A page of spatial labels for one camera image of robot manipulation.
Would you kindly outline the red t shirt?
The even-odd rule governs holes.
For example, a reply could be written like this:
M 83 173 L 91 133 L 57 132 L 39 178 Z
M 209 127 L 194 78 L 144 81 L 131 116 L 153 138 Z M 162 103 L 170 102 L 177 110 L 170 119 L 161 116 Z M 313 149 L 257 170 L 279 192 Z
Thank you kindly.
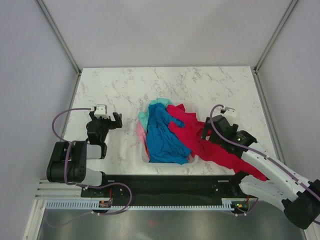
M 193 157 L 197 155 L 204 161 L 214 162 L 220 166 L 234 170 L 235 173 L 243 171 L 261 181 L 265 182 L 267 180 L 267 177 L 254 166 L 234 154 L 228 153 L 220 145 L 201 139 L 205 123 L 197 120 L 196 113 L 186 112 L 183 104 L 177 106 L 169 104 L 166 107 L 166 111 L 170 116 L 184 123 L 184 127 L 182 127 L 171 121 L 168 128 L 191 150 Z

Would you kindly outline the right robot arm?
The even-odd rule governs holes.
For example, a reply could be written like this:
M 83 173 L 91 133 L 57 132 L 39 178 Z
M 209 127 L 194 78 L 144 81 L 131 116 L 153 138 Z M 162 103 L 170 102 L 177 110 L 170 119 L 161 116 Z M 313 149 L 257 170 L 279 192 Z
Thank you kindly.
M 255 196 L 280 209 L 303 230 L 320 223 L 319 179 L 312 181 L 273 159 L 254 136 L 239 130 L 237 124 L 230 124 L 222 114 L 206 118 L 202 138 L 265 176 L 260 180 L 256 173 L 240 166 L 240 178 L 229 184 L 233 196 Z

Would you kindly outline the white plastic laundry basket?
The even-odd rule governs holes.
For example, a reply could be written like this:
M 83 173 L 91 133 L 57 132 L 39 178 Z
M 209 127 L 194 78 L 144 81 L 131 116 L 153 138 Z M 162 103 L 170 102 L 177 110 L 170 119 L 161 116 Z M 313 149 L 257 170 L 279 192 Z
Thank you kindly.
M 196 113 L 198 115 L 199 110 L 198 107 L 191 101 L 187 100 L 175 100 L 173 101 L 173 105 L 180 105 L 183 104 L 185 111 L 187 113 Z M 180 168 L 180 167 L 191 167 L 194 166 L 198 163 L 199 161 L 199 156 L 195 155 L 192 157 L 191 155 L 188 156 L 188 162 L 185 164 L 178 164 L 178 163 L 163 163 L 163 162 L 150 162 L 150 159 L 148 157 L 148 154 L 146 153 L 145 150 L 145 145 L 144 142 L 140 140 L 140 137 L 138 137 L 139 144 L 138 144 L 138 158 L 140 162 L 145 165 L 145 166 L 150 166 L 150 167 L 171 167 L 171 168 Z

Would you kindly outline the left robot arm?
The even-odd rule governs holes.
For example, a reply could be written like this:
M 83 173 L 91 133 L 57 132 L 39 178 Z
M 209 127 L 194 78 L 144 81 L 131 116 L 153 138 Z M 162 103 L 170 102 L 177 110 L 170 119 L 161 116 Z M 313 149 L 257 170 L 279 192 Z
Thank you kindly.
M 114 120 L 106 113 L 91 110 L 91 121 L 85 126 L 86 140 L 61 140 L 55 143 L 46 169 L 46 177 L 50 183 L 92 188 L 99 197 L 109 193 L 110 185 L 103 180 L 104 173 L 87 168 L 87 160 L 106 157 L 108 147 L 105 140 L 109 131 L 123 126 L 122 114 L 113 112 L 112 115 Z

